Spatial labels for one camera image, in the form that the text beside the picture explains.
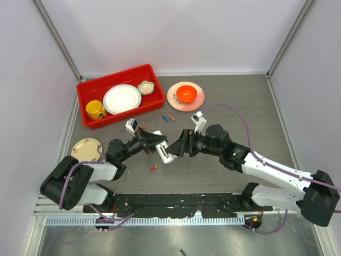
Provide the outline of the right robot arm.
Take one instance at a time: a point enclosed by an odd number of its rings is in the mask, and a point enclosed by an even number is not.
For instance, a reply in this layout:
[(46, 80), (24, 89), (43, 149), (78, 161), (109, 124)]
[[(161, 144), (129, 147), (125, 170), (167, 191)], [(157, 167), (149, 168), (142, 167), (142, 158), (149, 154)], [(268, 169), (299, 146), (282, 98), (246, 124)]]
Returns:
[(166, 151), (182, 157), (198, 153), (217, 156), (228, 170), (266, 180), (276, 188), (252, 183), (241, 196), (241, 206), (248, 211), (258, 206), (278, 207), (299, 212), (311, 223), (326, 227), (339, 202), (340, 195), (330, 175), (321, 170), (315, 173), (293, 169), (271, 161), (250, 148), (233, 142), (220, 125), (211, 125), (205, 135), (184, 129)]

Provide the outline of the black battery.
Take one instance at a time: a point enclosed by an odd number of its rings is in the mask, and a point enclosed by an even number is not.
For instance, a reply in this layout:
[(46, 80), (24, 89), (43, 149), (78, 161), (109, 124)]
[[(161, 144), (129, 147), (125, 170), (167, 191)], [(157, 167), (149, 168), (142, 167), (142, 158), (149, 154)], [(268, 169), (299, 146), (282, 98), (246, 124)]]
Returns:
[(160, 148), (161, 148), (161, 151), (163, 152), (163, 155), (164, 155), (165, 157), (168, 157), (168, 154), (167, 154), (167, 152), (166, 152), (165, 147), (164, 147), (164, 146), (161, 146)]

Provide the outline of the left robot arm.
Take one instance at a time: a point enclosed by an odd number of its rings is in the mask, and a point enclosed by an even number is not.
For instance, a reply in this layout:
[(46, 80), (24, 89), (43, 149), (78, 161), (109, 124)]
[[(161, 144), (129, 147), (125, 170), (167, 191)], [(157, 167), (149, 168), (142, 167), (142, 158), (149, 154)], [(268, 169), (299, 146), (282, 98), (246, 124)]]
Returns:
[(126, 143), (112, 139), (103, 161), (80, 162), (67, 155), (42, 182), (40, 193), (61, 210), (71, 210), (77, 204), (93, 204), (107, 213), (113, 208), (113, 199), (108, 189), (94, 182), (120, 179), (126, 170), (124, 161), (141, 151), (153, 153), (166, 142), (167, 137), (160, 131), (150, 133), (139, 128)]

